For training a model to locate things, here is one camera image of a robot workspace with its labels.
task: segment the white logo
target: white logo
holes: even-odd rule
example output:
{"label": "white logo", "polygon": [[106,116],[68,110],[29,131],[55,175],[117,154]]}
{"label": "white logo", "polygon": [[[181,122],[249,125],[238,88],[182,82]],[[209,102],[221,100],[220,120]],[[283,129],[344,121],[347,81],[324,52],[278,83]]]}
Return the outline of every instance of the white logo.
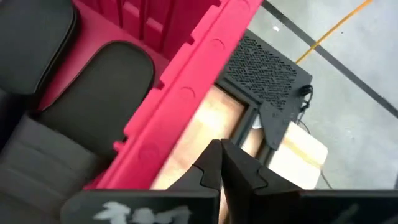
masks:
{"label": "white logo", "polygon": [[[93,216],[94,220],[109,220],[110,224],[127,224],[131,209],[119,202],[106,202],[103,205],[106,210]],[[166,212],[154,214],[150,208],[135,209],[131,215],[130,223],[137,224],[188,224],[191,211],[188,206],[180,206]]]}

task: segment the gray concrete floor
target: gray concrete floor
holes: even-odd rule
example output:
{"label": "gray concrete floor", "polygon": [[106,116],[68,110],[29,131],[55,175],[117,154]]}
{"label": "gray concrete floor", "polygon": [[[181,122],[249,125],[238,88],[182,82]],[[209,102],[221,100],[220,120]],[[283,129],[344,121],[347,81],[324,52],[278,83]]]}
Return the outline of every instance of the gray concrete floor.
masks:
{"label": "gray concrete floor", "polygon": [[[363,0],[271,0],[313,39],[319,39]],[[398,107],[398,2],[374,1],[322,46]],[[259,37],[297,60],[309,46],[265,9],[249,25]],[[398,174],[398,119],[316,52],[300,66],[313,75],[314,97],[303,121],[329,148],[324,173],[336,189],[391,189]],[[327,188],[322,179],[318,188]]]}

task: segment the red plastic crate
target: red plastic crate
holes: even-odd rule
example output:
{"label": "red plastic crate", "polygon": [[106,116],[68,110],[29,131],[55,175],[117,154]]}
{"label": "red plastic crate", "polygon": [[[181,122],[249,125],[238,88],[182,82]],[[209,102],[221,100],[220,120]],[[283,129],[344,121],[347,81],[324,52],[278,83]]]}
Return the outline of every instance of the red plastic crate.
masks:
{"label": "red plastic crate", "polygon": [[151,186],[261,2],[74,0],[81,29],[40,109],[50,105],[107,42],[126,40],[140,46],[156,69],[155,88],[124,128],[127,140],[114,144],[117,157],[89,188]]}

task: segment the perforated metal plate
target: perforated metal plate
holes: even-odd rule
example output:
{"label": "perforated metal plate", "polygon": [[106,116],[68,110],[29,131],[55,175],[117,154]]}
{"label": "perforated metal plate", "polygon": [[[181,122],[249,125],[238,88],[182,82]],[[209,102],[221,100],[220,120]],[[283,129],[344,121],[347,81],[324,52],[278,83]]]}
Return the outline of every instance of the perforated metal plate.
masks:
{"label": "perforated metal plate", "polygon": [[[311,79],[306,71],[247,30],[217,84],[259,111],[266,144],[277,149],[289,121],[295,121],[300,112],[303,98],[298,91],[310,84]],[[242,124],[242,127],[248,131],[251,124]]]}

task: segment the metal grille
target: metal grille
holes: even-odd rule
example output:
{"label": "metal grille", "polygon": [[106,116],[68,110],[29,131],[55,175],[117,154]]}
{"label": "metal grille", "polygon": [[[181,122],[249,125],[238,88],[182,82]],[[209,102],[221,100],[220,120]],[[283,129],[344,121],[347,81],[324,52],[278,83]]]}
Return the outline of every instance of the metal grille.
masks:
{"label": "metal grille", "polygon": [[244,36],[232,54],[226,75],[282,111],[297,72],[256,40]]}

